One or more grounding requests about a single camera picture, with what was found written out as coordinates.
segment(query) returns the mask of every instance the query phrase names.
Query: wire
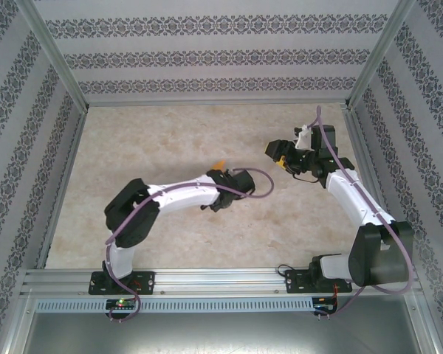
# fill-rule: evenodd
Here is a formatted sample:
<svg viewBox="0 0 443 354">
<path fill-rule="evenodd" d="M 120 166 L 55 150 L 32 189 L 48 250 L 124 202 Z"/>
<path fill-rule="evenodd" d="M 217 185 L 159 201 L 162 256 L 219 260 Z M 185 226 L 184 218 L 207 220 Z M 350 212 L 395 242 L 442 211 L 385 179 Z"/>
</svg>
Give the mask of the wire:
<svg viewBox="0 0 443 354">
<path fill-rule="evenodd" d="M 371 208 L 372 212 L 374 213 L 374 216 L 376 216 L 379 219 L 379 221 L 382 223 L 382 225 L 384 225 L 385 229 L 392 236 L 394 241 L 397 243 L 400 251 L 402 252 L 402 255 L 405 258 L 405 262 L 407 263 L 408 280 L 407 280 L 407 285 L 403 289 L 398 290 L 398 291 L 392 291 L 392 290 L 388 290 L 388 289 L 382 288 L 382 287 L 377 286 L 377 285 L 372 285 L 372 287 L 374 289 L 376 289 L 378 291 L 381 291 L 383 293 L 386 293 L 386 294 L 402 295 L 402 294 L 406 293 L 407 291 L 409 291 L 412 288 L 412 285 L 413 285 L 413 265 L 412 265 L 412 260 L 411 260 L 410 256 L 408 255 L 407 250 L 405 249 L 402 241 L 399 239 L 399 236 L 397 236 L 396 232 L 391 228 L 391 226 L 388 224 L 388 222 L 380 214 L 380 211 L 374 206 L 374 203 L 369 199 L 369 197 L 366 195 L 364 190 L 349 175 L 349 173 L 346 171 L 346 168 L 344 168 L 344 166 L 341 164 L 341 161 L 338 159 L 338 156 L 335 153 L 335 151 L 333 150 L 333 147 L 331 146 L 330 141 L 328 140 L 328 137 L 326 136 L 325 130 L 323 129 L 323 122 L 322 122 L 322 118 L 320 116 L 321 112 L 322 112 L 322 108 L 318 105 L 317 106 L 317 118 L 315 119 L 315 121 L 312 124 L 314 124 L 315 122 L 318 123 L 318 127 L 320 128 L 320 132 L 322 134 L 323 141 L 325 142 L 326 147 L 328 148 L 328 150 L 329 150 L 330 154 L 332 155 L 334 161 L 337 163 L 338 167 L 341 169 L 341 172 L 343 172 L 343 174 L 345 175 L 346 179 L 348 179 L 348 181 L 356 188 L 356 190 L 361 195 L 363 200 Z"/>
<path fill-rule="evenodd" d="M 306 179 L 297 178 L 297 177 L 295 177 L 295 175 L 292 175 L 292 177 L 293 177 L 294 180 L 296 180 L 296 181 L 302 181 L 302 182 L 308 182 L 308 183 L 317 183 L 317 182 L 320 181 L 320 179 L 317 179 L 317 181 L 307 181 Z"/>
<path fill-rule="evenodd" d="M 215 184 L 215 183 L 206 183 L 206 182 L 187 182 L 187 183 L 181 183 L 181 184 L 176 184 L 170 187 L 167 187 L 163 190 L 160 190 L 156 193 L 154 193 L 153 195 L 150 195 L 149 197 L 147 197 L 144 201 L 142 201 L 141 203 L 139 203 L 137 205 L 136 208 L 134 208 L 134 210 L 126 217 L 126 219 L 120 224 L 120 226 L 118 226 L 118 228 L 115 230 L 115 232 L 113 233 L 113 235 L 111 235 L 109 237 L 109 239 L 107 241 L 105 241 L 106 244 L 106 268 L 109 271 L 109 275 L 110 277 L 123 289 L 128 291 L 131 295 L 134 295 L 134 298 L 137 301 L 137 309 L 130 313 L 127 317 L 125 317 L 124 319 L 118 319 L 118 323 L 122 323 L 122 322 L 126 322 L 129 319 L 132 319 L 133 317 L 135 317 L 141 310 L 141 298 L 140 295 L 138 295 L 138 293 L 132 289 L 130 289 L 128 286 L 124 285 L 121 281 L 118 280 L 118 278 L 115 276 L 113 269 L 111 268 L 111 263 L 110 263 L 110 248 L 111 245 L 113 244 L 113 241 L 118 237 L 118 235 L 123 231 L 123 229 L 129 224 L 129 222 L 131 221 L 131 219 L 150 201 L 152 201 L 153 199 L 155 199 L 156 197 L 159 197 L 160 195 L 166 194 L 170 191 L 173 190 L 178 190 L 181 188 L 187 188 L 187 187 L 215 187 L 218 190 L 226 190 L 228 192 L 231 192 L 233 194 L 236 195 L 240 195 L 241 197 L 244 198 L 266 198 L 269 194 L 272 193 L 272 191 L 274 190 L 274 180 L 272 179 L 272 177 L 267 173 L 264 172 L 263 170 L 259 170 L 258 168 L 254 168 L 254 167 L 245 167 L 245 168 L 234 168 L 232 169 L 233 172 L 235 171 L 256 171 L 264 176 L 267 177 L 267 179 L 269 180 L 271 187 L 270 189 L 264 193 L 264 194 L 260 194 L 260 195 L 253 195 L 253 194 L 248 194 L 248 193 L 243 193 L 240 192 L 238 190 L 234 190 L 233 188 L 229 188 L 226 186 L 222 186 L 220 184 Z M 110 317 L 110 321 L 113 322 L 114 321 L 114 317 L 111 316 L 112 312 L 113 312 L 114 308 L 110 309 L 109 312 L 109 317 Z"/>
<path fill-rule="evenodd" d="M 333 306 L 338 305 L 338 285 L 333 284 L 333 298 L 334 298 L 334 304 Z"/>
<path fill-rule="evenodd" d="M 256 191 L 256 188 L 253 188 L 252 190 L 250 190 L 249 192 L 248 192 L 248 194 L 249 195 L 253 195 L 253 193 Z M 237 197 L 237 199 L 235 199 L 236 201 L 241 201 L 241 200 L 243 200 L 243 199 L 246 199 L 246 197 L 242 197 L 242 196 L 239 196 L 239 197 Z"/>
<path fill-rule="evenodd" d="M 295 270 L 295 268 L 293 268 L 293 267 L 291 267 L 290 265 L 287 265 L 287 264 L 280 264 L 279 266 L 278 266 L 278 269 L 277 269 L 277 271 L 278 271 L 278 274 L 281 276 L 281 277 L 286 277 L 286 274 L 285 274 L 285 272 L 284 272 L 284 274 L 282 274 L 280 271 L 279 271 L 279 268 L 280 267 L 287 267 L 287 268 L 290 268 L 290 269 L 292 269 L 293 271 Z"/>
<path fill-rule="evenodd" d="M 344 304 L 339 310 L 337 310 L 335 313 L 331 314 L 330 316 L 337 316 L 338 314 L 342 313 L 344 310 L 349 308 L 351 306 L 352 302 L 355 299 L 357 299 L 357 297 L 363 292 L 364 289 L 365 289 L 365 286 L 362 286 L 361 288 L 359 288 L 358 291 L 356 292 L 356 294 L 353 295 L 353 297 L 350 298 L 350 300 L 348 300 L 346 304 Z"/>
</svg>

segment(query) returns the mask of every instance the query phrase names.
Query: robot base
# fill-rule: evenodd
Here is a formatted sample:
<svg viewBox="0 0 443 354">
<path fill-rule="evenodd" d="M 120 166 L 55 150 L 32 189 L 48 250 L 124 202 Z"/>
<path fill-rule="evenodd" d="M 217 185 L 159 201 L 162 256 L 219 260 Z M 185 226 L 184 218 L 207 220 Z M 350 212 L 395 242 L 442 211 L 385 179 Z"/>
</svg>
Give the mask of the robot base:
<svg viewBox="0 0 443 354">
<path fill-rule="evenodd" d="M 154 289 L 153 271 L 133 271 L 120 281 L 138 295 L 152 295 Z M 90 278 L 90 295 L 130 295 L 122 289 L 105 271 L 94 271 Z"/>
<path fill-rule="evenodd" d="M 344 279 L 327 279 L 322 275 L 320 259 L 313 257 L 309 269 L 292 269 L 284 273 L 288 294 L 329 293 L 337 286 L 339 293 L 351 293 L 351 283 Z"/>
</svg>

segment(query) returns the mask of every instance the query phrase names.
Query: orange object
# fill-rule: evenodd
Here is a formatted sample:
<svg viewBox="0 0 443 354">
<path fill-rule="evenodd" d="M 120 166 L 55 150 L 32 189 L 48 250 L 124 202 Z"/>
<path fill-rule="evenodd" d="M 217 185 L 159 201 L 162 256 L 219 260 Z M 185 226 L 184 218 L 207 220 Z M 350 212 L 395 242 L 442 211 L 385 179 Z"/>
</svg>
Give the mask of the orange object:
<svg viewBox="0 0 443 354">
<path fill-rule="evenodd" d="M 221 160 L 220 162 L 217 162 L 216 164 L 214 164 L 214 166 L 212 167 L 212 170 L 220 170 L 223 171 L 224 169 L 224 160 Z"/>
</svg>

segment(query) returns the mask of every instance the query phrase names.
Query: perforated metal strip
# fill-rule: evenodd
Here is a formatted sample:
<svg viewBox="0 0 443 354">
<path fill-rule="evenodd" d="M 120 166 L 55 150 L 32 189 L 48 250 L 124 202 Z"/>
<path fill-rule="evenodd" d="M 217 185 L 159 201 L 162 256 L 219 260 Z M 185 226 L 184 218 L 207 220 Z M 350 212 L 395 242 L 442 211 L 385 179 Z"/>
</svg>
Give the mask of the perforated metal strip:
<svg viewBox="0 0 443 354">
<path fill-rule="evenodd" d="M 106 299 L 40 299 L 36 313 L 102 313 Z M 312 311 L 311 297 L 259 299 L 144 299 L 143 313 L 226 313 Z M 133 310 L 115 310 L 128 313 Z"/>
</svg>

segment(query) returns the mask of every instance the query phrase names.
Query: enclosure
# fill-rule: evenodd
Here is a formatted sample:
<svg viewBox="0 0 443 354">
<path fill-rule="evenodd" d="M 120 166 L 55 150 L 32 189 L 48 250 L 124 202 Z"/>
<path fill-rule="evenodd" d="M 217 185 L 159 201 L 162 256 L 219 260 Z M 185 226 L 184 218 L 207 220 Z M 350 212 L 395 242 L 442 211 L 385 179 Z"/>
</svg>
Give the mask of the enclosure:
<svg viewBox="0 0 443 354">
<path fill-rule="evenodd" d="M 416 279 L 317 323 L 315 296 L 288 294 L 276 268 L 348 253 L 357 229 L 264 150 L 318 105 L 338 155 L 412 226 Z M 154 294 L 130 331 L 107 324 L 111 296 L 88 292 L 106 205 L 134 178 L 221 160 L 268 172 L 273 193 L 158 218 L 133 262 Z M 443 353 L 443 0 L 0 0 L 0 353 L 138 348 Z"/>
</svg>

